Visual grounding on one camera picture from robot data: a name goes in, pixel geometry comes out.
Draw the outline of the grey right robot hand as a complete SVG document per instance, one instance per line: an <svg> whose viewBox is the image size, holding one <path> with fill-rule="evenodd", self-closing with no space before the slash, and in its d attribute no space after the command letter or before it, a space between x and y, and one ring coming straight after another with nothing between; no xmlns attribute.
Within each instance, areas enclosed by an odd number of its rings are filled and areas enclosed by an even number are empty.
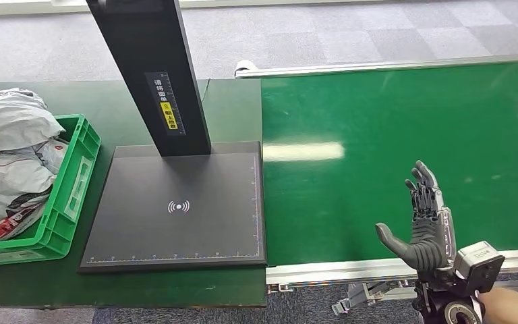
<svg viewBox="0 0 518 324"><path fill-rule="evenodd" d="M414 181L405 180L411 197L411 240L396 237L384 223L376 223L378 239L416 271L450 269L456 257L451 210L444 203L436 176L418 160L411 169Z"/></svg>

